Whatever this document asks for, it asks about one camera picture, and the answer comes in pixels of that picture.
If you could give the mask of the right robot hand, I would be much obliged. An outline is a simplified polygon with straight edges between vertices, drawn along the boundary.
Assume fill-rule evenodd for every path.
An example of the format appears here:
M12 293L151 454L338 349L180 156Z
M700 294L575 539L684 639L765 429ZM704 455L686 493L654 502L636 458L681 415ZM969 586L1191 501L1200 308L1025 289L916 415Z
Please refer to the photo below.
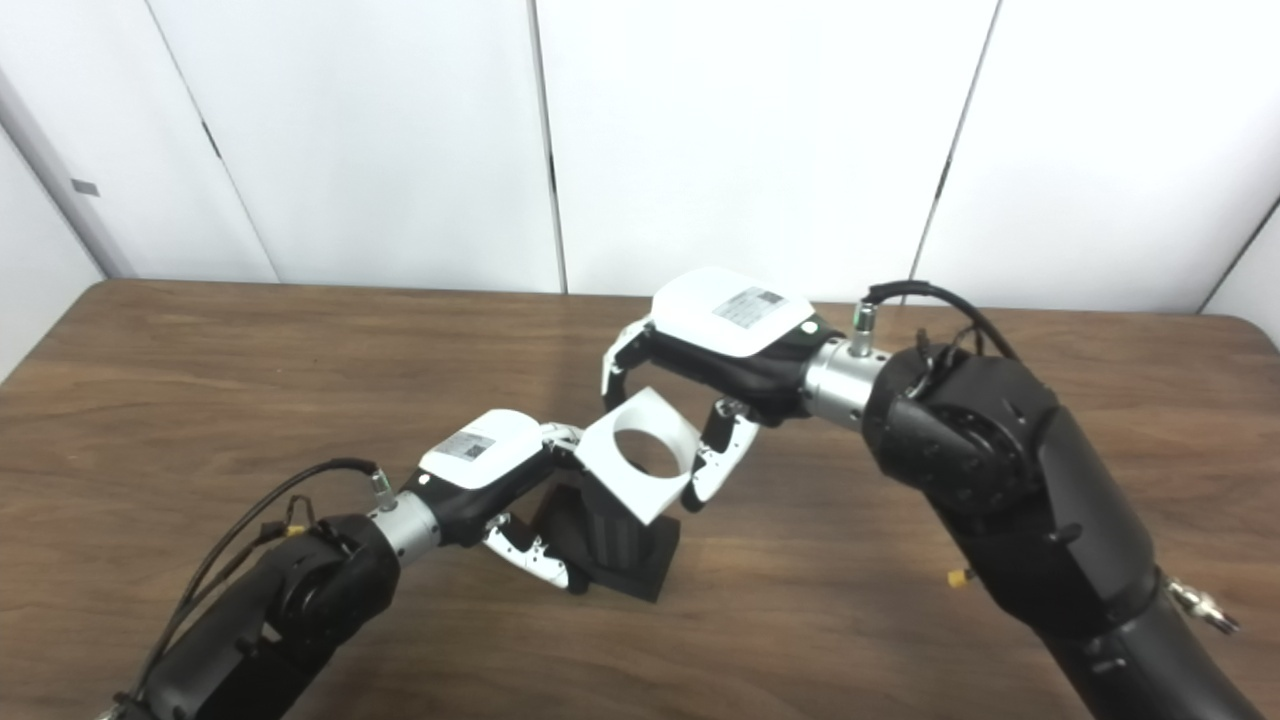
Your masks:
M760 428L810 418L810 361L845 334L804 297L737 272L708 266L660 287L649 313L605 351L605 409L626 398L631 370L650 363L718 392L690 456L680 501L700 512L745 457Z

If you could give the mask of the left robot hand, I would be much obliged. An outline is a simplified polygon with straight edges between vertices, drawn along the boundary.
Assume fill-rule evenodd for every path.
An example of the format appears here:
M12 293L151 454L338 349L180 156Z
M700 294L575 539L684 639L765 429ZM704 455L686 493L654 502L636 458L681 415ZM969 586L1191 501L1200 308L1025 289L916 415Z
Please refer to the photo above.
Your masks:
M571 594L588 591L584 570L509 507L559 470L580 469L582 430L492 409L419 460L399 498L415 514L424 550L484 544L500 559Z

